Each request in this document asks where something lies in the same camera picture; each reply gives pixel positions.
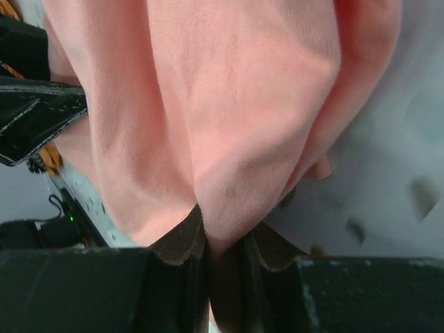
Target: dark spot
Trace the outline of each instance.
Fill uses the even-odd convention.
[[[310,255],[312,257],[322,257],[324,255],[324,250],[320,245],[312,244],[310,248]]]
[[[353,238],[362,245],[367,236],[367,232],[363,223],[361,223],[361,221],[359,221],[358,219],[350,217],[347,221],[347,224],[345,225],[345,228],[348,233],[351,234]]]
[[[279,207],[285,208],[288,206],[294,198],[296,188],[292,189],[279,203]]]
[[[440,194],[434,183],[426,177],[416,178],[409,185],[413,202],[422,222],[437,204]]]

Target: pink cloth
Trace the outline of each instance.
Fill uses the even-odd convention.
[[[369,97],[398,0],[44,0],[54,80],[89,118],[57,139],[148,246],[198,203],[214,253],[251,230]]]

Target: pink towel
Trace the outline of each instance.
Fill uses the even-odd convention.
[[[328,172],[400,27],[397,0],[44,5],[53,79],[78,79],[89,107],[58,138],[63,157],[139,245],[198,203],[216,255]]]

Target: cloth fold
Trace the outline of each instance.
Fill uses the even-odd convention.
[[[398,0],[43,0],[54,80],[89,116],[56,141],[148,246],[199,204],[214,255],[259,223],[381,78]]]

